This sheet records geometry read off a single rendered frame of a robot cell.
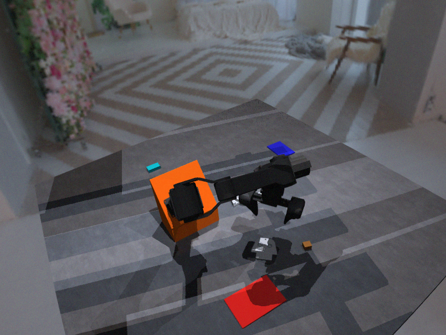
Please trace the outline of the blue flat plate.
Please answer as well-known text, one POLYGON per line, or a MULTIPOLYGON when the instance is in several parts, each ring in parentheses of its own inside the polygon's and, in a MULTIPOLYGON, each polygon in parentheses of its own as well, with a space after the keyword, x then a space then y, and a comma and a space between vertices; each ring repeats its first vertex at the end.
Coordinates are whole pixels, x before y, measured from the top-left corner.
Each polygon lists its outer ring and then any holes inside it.
POLYGON ((270 150, 272 150, 274 153, 276 153, 277 155, 280 155, 280 154, 291 155, 291 154, 295 153, 295 151, 293 151, 292 149, 290 149, 289 147, 287 147, 285 144, 283 144, 280 141, 278 141, 274 144, 271 144, 267 147, 270 150))

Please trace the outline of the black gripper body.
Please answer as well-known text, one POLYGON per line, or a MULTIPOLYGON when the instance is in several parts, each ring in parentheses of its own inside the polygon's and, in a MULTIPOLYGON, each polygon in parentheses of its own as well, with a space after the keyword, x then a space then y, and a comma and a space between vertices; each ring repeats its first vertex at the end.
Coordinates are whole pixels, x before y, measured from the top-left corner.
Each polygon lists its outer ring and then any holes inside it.
POLYGON ((292 197, 291 200, 283 199, 282 189, 277 189, 274 191, 268 190, 266 188, 261 188, 260 193, 255 193, 257 190, 239 195, 239 203, 249 205, 253 201, 260 202, 261 204, 269 205, 272 207, 284 206, 287 207, 287 215, 289 217, 299 219, 302 215, 305 200, 298 197, 292 197))

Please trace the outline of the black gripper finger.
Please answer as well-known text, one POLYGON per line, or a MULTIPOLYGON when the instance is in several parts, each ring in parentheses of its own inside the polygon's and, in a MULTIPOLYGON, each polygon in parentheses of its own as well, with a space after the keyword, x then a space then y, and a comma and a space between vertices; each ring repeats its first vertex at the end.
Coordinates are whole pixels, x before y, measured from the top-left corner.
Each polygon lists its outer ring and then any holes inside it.
POLYGON ((244 206, 248 207, 254 214, 255 216, 258 215, 258 202, 257 201, 253 201, 252 204, 249 205, 245 205, 244 206))
POLYGON ((289 216, 286 214, 285 219, 284 219, 284 224, 286 224, 286 223, 287 223, 289 220, 291 220, 291 219, 295 219, 295 218, 289 217, 289 216))

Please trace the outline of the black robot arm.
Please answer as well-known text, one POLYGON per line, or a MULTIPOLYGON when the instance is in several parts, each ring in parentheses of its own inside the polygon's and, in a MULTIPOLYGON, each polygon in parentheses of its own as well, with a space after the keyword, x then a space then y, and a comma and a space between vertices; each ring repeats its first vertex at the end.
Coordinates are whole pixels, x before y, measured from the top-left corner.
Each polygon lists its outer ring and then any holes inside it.
POLYGON ((254 172, 230 178, 230 176, 212 181, 201 177, 192 178, 173 185, 169 198, 164 200, 172 217, 178 221, 190 222, 210 216, 220 204, 237 199, 236 196, 266 188, 274 191, 296 184, 296 179, 310 174, 311 163, 304 155, 289 159, 288 155, 274 156, 270 163, 260 165, 254 172), (204 214, 202 199, 194 181, 214 183, 218 203, 204 214), (165 202, 166 201, 166 202, 165 202), (174 216, 173 216, 174 215, 174 216))

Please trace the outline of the small cyan block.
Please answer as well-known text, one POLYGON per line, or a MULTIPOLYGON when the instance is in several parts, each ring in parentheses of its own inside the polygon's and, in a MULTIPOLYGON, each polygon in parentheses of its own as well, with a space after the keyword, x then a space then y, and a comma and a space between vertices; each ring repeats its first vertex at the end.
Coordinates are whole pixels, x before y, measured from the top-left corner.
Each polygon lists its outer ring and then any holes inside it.
POLYGON ((147 168, 148 172, 150 173, 150 172, 160 169, 161 167, 160 167, 159 163, 155 163, 150 166, 147 166, 146 168, 147 168))

